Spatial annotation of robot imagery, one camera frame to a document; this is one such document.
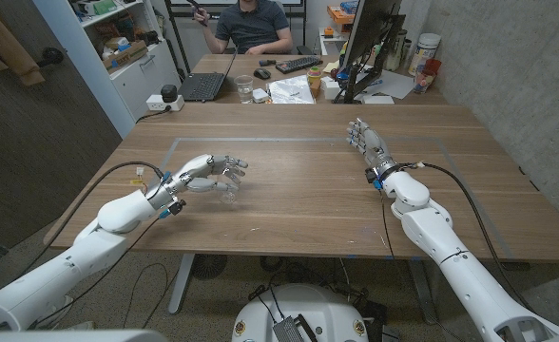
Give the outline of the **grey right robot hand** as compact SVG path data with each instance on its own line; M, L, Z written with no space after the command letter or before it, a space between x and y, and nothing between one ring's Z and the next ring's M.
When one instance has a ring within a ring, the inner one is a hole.
M347 132L348 143L363 155L368 165L365 174L369 183L383 182L390 174L399 169L399 165L391 156L387 143L360 118L357 118L355 122L349 122Z

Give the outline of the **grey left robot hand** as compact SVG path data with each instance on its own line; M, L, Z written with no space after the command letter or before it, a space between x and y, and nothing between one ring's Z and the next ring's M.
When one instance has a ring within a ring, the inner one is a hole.
M187 191L203 193L216 190L233 199L247 167L248 163L242 159L203 154L170 174L145 197L154 209L173 204L178 200L179 193Z

